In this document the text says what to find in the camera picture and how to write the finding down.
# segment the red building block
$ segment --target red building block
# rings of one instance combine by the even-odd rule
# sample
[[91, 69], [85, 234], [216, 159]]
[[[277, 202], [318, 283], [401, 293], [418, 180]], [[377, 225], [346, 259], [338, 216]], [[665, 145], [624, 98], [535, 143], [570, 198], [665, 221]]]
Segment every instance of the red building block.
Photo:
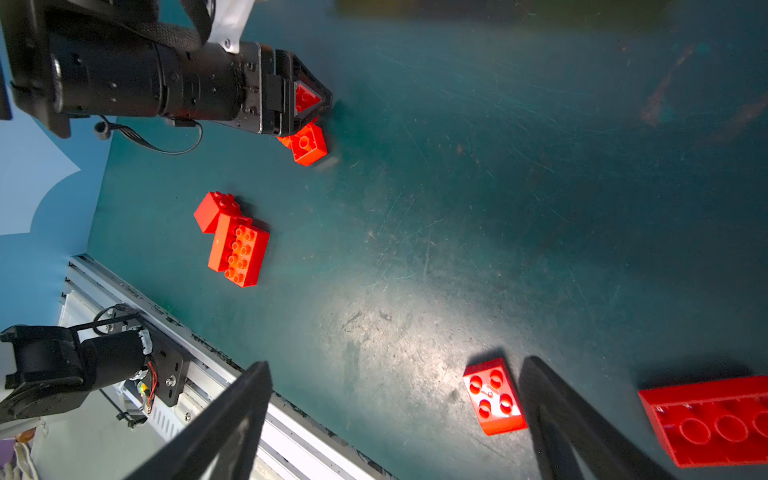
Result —
[[296, 85], [296, 113], [300, 114], [307, 108], [314, 107], [320, 103], [320, 97], [315, 92], [302, 84]]
[[251, 225], [253, 221], [248, 217], [233, 217], [227, 214], [219, 216], [214, 244], [210, 248], [208, 268], [215, 272], [223, 272], [229, 268], [229, 257], [232, 254], [232, 242], [235, 241], [235, 231], [241, 225]]
[[503, 359], [468, 366], [464, 371], [464, 384], [486, 435], [528, 427]]
[[768, 376], [639, 395], [659, 443], [678, 467], [768, 463]]
[[221, 192], [208, 192], [194, 212], [194, 218], [203, 233], [216, 232], [219, 214], [240, 215], [240, 205], [232, 195]]
[[270, 235], [264, 230], [240, 225], [235, 229], [236, 239], [227, 259], [229, 267], [224, 276], [239, 286], [254, 286], [259, 281], [261, 263]]
[[328, 154], [323, 131], [315, 124], [315, 121], [307, 124], [307, 126], [299, 130], [299, 133], [290, 137], [278, 137], [277, 140], [291, 149], [296, 163], [305, 167], [310, 166]]

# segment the rust-colored stain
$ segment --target rust-colored stain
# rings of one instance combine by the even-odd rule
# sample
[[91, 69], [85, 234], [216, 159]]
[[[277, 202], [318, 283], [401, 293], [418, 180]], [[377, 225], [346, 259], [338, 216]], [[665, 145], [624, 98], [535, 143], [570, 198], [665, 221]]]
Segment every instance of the rust-colored stain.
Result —
[[690, 54], [693, 52], [694, 46], [688, 45], [683, 51], [683, 54], [677, 59], [675, 64], [672, 65], [672, 68], [670, 68], [670, 70], [667, 72], [667, 75], [661, 79], [661, 82], [659, 83], [659, 86], [656, 87], [654, 94], [648, 97], [648, 102], [645, 104], [645, 108], [643, 108], [643, 111], [640, 113], [640, 118], [642, 118], [643, 121], [649, 124], [651, 127], [656, 127], [659, 124], [659, 119], [661, 117], [661, 103], [664, 99], [664, 93], [672, 83], [674, 72], [677, 71], [677, 69], [688, 59], [688, 57], [690, 57]]
[[732, 116], [726, 126], [714, 135], [714, 141], [727, 142], [738, 137], [747, 124], [763, 114], [766, 107], [768, 107], [768, 91], [760, 95], [760, 99], [757, 102], [745, 104], [739, 113]]

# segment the metal bracket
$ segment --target metal bracket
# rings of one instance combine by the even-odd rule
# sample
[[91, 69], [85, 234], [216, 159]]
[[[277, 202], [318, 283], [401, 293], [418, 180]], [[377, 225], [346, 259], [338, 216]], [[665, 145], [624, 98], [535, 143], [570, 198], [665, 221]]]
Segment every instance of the metal bracket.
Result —
[[221, 45], [229, 53], [240, 53], [240, 37], [254, 3], [256, 0], [210, 0], [214, 20], [208, 41]]

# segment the blue wall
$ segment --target blue wall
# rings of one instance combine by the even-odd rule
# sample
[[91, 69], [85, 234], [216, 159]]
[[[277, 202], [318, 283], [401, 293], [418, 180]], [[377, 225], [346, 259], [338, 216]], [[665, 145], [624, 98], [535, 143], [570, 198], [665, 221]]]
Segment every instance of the blue wall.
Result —
[[[1, 35], [0, 59], [10, 82]], [[61, 140], [20, 110], [13, 115], [0, 121], [0, 329], [57, 321], [68, 258], [85, 252], [110, 147], [91, 132], [92, 119], [72, 121], [71, 138]], [[8, 234], [26, 230], [28, 218], [28, 233]]]

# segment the green table surface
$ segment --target green table surface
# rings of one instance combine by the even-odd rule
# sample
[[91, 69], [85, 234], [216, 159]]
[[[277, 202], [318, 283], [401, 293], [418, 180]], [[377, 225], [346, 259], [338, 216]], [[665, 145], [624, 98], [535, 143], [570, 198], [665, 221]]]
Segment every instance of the green table surface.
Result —
[[[768, 373], [768, 30], [738, 3], [256, 4], [245, 40], [335, 94], [330, 154], [205, 123], [195, 151], [117, 136], [88, 253], [402, 479], [538, 478], [462, 384], [540, 356], [678, 478], [638, 389]], [[122, 119], [165, 148], [193, 131]], [[207, 268], [193, 212], [271, 229], [258, 286]]]

